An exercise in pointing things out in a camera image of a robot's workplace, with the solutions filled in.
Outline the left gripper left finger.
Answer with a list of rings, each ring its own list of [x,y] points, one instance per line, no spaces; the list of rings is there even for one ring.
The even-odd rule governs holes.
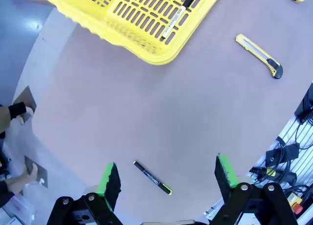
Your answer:
[[[48,219],[49,225],[120,225],[114,214],[121,181],[116,164],[109,163],[95,192],[74,200],[59,197]]]

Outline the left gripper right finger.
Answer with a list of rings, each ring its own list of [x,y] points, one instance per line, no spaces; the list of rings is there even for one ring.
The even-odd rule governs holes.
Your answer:
[[[226,155],[217,155],[214,171],[224,205],[211,225],[236,225],[243,214],[254,214],[261,225],[296,225],[297,219],[277,183],[267,183],[262,188],[239,182]]]

